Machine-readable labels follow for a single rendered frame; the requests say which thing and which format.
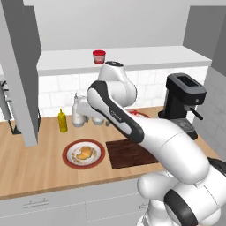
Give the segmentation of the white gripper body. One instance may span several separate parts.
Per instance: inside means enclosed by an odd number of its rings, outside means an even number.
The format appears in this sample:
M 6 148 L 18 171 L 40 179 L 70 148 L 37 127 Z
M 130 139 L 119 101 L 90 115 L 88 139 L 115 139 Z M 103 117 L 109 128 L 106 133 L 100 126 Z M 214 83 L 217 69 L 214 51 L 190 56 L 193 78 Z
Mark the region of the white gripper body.
M 84 123 L 88 122 L 88 117 L 80 115 L 77 112 L 78 103 L 74 102 L 72 106 L 72 124 L 75 127 L 82 127 Z

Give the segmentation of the golden croissant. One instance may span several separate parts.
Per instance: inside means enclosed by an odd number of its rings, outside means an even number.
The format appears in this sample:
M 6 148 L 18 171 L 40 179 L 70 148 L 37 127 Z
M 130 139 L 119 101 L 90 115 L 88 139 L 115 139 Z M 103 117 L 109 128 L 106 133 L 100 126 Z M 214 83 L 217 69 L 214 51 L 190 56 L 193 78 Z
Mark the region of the golden croissant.
M 77 158 L 80 160 L 85 160 L 90 158 L 92 155 L 92 149 L 90 147 L 82 147 L 80 149 L 80 154 L 77 154 Z

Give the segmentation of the dark brown cutting board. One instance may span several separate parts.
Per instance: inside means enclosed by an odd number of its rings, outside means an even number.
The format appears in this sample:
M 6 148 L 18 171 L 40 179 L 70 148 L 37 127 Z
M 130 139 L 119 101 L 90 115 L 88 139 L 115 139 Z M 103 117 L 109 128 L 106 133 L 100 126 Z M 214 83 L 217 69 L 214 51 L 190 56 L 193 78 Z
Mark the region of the dark brown cutting board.
M 106 147 L 113 170 L 157 163 L 145 148 L 128 139 L 108 141 Z

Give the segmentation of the grey open cabinet door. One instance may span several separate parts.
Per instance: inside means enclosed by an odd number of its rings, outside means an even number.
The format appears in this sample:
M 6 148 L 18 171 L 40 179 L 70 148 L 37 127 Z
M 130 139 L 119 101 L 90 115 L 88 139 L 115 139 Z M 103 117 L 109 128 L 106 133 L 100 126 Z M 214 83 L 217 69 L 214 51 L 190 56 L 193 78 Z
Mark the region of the grey open cabinet door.
M 38 144 L 38 71 L 41 43 L 34 7 L 0 0 L 0 65 L 12 114 L 27 147 Z
M 226 5 L 191 6 L 183 45 L 211 59 L 226 77 Z

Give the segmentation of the white cabinet shelf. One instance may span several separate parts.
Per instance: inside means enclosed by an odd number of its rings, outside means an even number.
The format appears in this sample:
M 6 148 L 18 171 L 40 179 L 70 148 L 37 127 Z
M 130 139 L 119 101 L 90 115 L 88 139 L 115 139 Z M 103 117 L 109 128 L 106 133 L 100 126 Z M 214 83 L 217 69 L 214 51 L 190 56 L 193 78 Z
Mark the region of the white cabinet shelf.
M 212 60 L 184 46 L 105 49 L 106 61 L 128 71 L 209 66 Z M 91 49 L 43 51 L 37 63 L 40 76 L 93 73 L 100 70 Z

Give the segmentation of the yellow mustard bottle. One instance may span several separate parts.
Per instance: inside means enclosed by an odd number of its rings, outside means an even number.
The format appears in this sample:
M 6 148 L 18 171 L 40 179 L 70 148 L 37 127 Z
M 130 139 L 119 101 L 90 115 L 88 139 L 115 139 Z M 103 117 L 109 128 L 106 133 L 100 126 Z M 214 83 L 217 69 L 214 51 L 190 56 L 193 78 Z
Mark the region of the yellow mustard bottle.
M 67 132 L 67 121 L 66 121 L 66 115 L 63 113 L 62 110 L 58 113 L 58 123 L 59 123 L 59 128 L 60 132 Z

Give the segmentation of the red rimmed white plate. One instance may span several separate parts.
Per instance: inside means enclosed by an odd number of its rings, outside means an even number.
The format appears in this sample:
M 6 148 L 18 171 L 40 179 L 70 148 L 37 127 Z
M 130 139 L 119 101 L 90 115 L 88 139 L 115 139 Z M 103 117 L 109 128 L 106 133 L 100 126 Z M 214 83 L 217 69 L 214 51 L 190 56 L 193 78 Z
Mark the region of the red rimmed white plate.
M 77 154 L 80 154 L 82 147 L 90 147 L 92 155 L 90 158 L 80 160 Z M 91 169 L 100 164 L 105 156 L 103 145 L 93 139 L 79 139 L 69 144 L 63 151 L 63 160 L 66 165 L 77 170 Z
M 136 116 L 136 117 L 149 118 L 148 115 L 146 115 L 146 114 L 144 114 L 144 113 L 141 113 L 141 112 L 139 112 L 139 111 L 137 111 L 137 110 L 129 110 L 128 112 L 129 112 L 130 114 Z

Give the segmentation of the white drawer front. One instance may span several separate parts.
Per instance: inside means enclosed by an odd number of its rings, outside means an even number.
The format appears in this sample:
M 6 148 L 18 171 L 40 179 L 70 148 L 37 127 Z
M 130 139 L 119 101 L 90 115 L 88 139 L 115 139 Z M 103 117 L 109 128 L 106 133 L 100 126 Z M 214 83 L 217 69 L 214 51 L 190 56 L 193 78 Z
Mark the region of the white drawer front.
M 83 192 L 87 226 L 136 226 L 147 210 L 139 209 L 148 200 L 138 193 L 137 179 L 91 185 Z
M 49 200 L 41 207 L 23 208 L 29 202 Z M 82 188 L 0 200 L 0 226 L 86 226 Z

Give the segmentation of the black coffee machine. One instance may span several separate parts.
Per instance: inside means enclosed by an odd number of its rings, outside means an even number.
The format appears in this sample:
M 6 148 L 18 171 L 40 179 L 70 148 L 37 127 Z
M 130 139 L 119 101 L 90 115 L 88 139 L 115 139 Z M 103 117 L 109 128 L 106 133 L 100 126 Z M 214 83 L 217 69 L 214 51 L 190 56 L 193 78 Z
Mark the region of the black coffee machine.
M 191 111 L 199 120 L 203 119 L 195 107 L 205 101 L 206 89 L 198 81 L 182 72 L 170 74 L 167 77 L 166 88 L 163 110 L 158 112 L 158 117 L 169 119 L 196 140 L 198 134 L 186 116 L 187 112 Z

